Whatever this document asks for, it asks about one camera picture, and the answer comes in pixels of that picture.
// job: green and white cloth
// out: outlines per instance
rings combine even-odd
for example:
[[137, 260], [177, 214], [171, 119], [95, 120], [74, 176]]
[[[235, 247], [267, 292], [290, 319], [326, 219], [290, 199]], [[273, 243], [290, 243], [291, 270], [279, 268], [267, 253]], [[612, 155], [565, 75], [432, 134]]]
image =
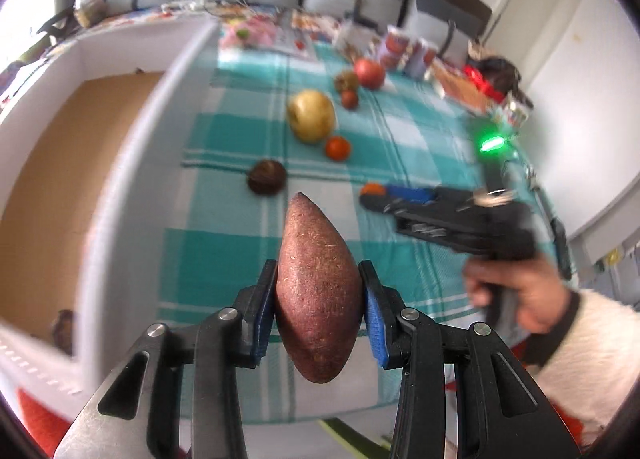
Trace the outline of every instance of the green and white cloth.
[[[377, 92], [361, 89], [359, 108], [347, 111], [332, 83], [347, 64], [327, 46], [316, 49], [318, 62], [254, 51], [220, 54], [184, 150], [177, 215], [164, 241], [158, 318], [174, 326], [198, 323], [254, 284], [265, 259], [277, 259], [287, 201], [302, 191], [331, 220], [355, 260], [373, 261], [382, 282], [397, 288], [407, 305], [459, 327], [481, 320], [461, 277], [466, 255], [398, 235], [390, 216], [358, 203], [369, 181], [477, 187], [479, 169], [462, 121], [466, 112], [401, 74], [388, 75]], [[334, 102], [335, 134], [352, 145], [345, 163], [330, 161], [322, 144], [300, 143], [286, 123], [287, 100], [309, 88]], [[246, 171], [263, 158], [280, 161], [289, 173], [286, 189], [275, 197], [255, 196], [246, 185]], [[511, 165], [511, 173], [519, 199], [534, 212], [540, 247], [553, 255], [522, 168]], [[260, 367], [238, 369], [245, 424], [329, 417], [398, 400], [399, 371], [377, 366], [364, 325], [347, 366], [325, 385], [303, 379], [276, 327], [271, 334]]]

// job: cream fleece sleeve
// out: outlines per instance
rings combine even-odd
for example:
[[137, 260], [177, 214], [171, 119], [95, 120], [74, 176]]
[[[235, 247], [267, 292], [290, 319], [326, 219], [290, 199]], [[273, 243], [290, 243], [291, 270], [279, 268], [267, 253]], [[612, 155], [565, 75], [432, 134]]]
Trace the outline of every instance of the cream fleece sleeve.
[[640, 376], [640, 314], [594, 291], [580, 296], [572, 327], [535, 379], [568, 414], [606, 426]]

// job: metal screw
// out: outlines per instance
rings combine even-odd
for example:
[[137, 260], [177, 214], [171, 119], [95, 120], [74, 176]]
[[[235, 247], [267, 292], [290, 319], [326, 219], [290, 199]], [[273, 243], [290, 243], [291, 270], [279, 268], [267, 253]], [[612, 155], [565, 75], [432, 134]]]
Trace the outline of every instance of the metal screw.
[[164, 324], [151, 324], [146, 330], [146, 333], [149, 336], [160, 336], [161, 334], [164, 334], [165, 330], [166, 326]]
[[418, 313], [417, 309], [414, 309], [413, 307], [405, 307], [400, 312], [400, 315], [405, 320], [417, 320], [420, 313]]
[[477, 323], [474, 325], [474, 333], [479, 336], [489, 336], [489, 334], [491, 334], [491, 327], [483, 322]]
[[233, 307], [225, 307], [218, 313], [218, 318], [221, 320], [233, 320], [236, 316], [238, 316], [238, 311]]

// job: person's arm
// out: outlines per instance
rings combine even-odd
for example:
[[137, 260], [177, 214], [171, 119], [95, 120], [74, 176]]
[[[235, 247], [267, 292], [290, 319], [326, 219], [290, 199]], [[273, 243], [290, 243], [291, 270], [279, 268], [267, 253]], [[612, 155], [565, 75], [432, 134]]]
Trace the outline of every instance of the person's arm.
[[575, 293], [543, 257], [533, 261], [469, 259], [469, 298], [491, 300], [484, 283], [516, 289], [517, 320], [533, 333], [525, 362], [549, 398], [570, 415], [607, 426], [640, 376], [640, 315], [593, 291]]

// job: glowing green led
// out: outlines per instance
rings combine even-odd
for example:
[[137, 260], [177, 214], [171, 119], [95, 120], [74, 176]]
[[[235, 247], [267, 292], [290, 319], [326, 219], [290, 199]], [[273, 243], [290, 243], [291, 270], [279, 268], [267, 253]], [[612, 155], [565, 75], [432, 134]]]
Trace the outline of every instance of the glowing green led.
[[480, 145], [480, 152], [491, 152], [492, 150], [498, 150], [504, 147], [505, 140], [501, 135], [495, 135], [490, 137]]

